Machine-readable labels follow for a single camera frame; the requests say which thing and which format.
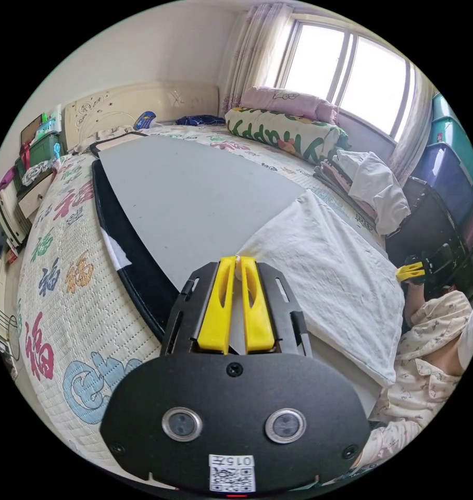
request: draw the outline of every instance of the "pink pillow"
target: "pink pillow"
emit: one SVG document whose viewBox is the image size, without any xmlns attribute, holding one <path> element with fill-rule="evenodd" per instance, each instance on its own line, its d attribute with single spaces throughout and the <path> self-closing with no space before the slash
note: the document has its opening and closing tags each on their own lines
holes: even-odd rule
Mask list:
<svg viewBox="0 0 473 500">
<path fill-rule="evenodd" d="M 240 100 L 243 108 L 266 109 L 337 125 L 338 106 L 314 95 L 271 87 L 251 87 Z"/>
</svg>

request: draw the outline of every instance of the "headboard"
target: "headboard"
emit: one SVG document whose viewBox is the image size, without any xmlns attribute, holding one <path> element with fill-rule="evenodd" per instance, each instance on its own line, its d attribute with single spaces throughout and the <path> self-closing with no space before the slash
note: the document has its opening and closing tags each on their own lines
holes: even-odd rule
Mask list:
<svg viewBox="0 0 473 500">
<path fill-rule="evenodd" d="M 186 81 L 135 83 L 95 92 L 63 110 L 63 141 L 67 149 L 99 130 L 131 126 L 145 111 L 158 122 L 189 115 L 217 115 L 216 85 Z"/>
</svg>

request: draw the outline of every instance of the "gray tabletop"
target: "gray tabletop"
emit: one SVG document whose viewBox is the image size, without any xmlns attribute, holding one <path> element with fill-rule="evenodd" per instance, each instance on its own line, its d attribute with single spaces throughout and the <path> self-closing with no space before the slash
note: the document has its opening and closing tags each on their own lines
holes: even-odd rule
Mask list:
<svg viewBox="0 0 473 500">
<path fill-rule="evenodd" d="M 235 255 L 303 194 L 289 179 L 242 156 L 151 135 L 99 154 L 120 205 L 145 247 L 180 290 L 190 274 Z M 241 291 L 235 287 L 231 346 L 244 352 Z M 380 386 L 350 360 L 312 339 L 315 357 L 352 383 L 367 414 Z"/>
</svg>

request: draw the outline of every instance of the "mattress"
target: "mattress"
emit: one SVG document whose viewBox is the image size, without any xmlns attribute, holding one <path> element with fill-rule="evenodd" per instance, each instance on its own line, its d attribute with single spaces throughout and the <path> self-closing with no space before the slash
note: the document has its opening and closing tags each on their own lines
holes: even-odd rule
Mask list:
<svg viewBox="0 0 473 500">
<path fill-rule="evenodd" d="M 165 126 L 146 133 L 217 147 L 286 176 L 312 190 L 384 252 L 375 229 L 315 179 L 307 162 L 234 137 L 224 127 Z M 94 160 L 86 151 L 63 157 L 42 201 L 21 267 L 18 336 L 37 398 L 65 443 L 95 465 L 139 481 L 115 462 L 99 423 L 114 387 L 158 356 L 160 343 L 132 303 L 107 251 L 93 199 Z M 153 479 L 148 483 L 162 486 Z"/>
</svg>

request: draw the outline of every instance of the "sheer curtain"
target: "sheer curtain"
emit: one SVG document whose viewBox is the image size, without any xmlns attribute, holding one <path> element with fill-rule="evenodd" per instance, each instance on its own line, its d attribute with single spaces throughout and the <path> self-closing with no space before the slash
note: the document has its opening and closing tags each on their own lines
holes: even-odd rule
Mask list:
<svg viewBox="0 0 473 500">
<path fill-rule="evenodd" d="M 415 90 L 407 123 L 388 166 L 401 186 L 412 174 L 424 153 L 431 133 L 432 99 L 437 93 L 434 85 L 415 68 Z"/>
<path fill-rule="evenodd" d="M 262 4 L 244 14 L 223 85 L 219 115 L 240 105 L 243 92 L 253 85 L 274 85 L 292 28 L 293 8 L 284 3 Z"/>
</svg>

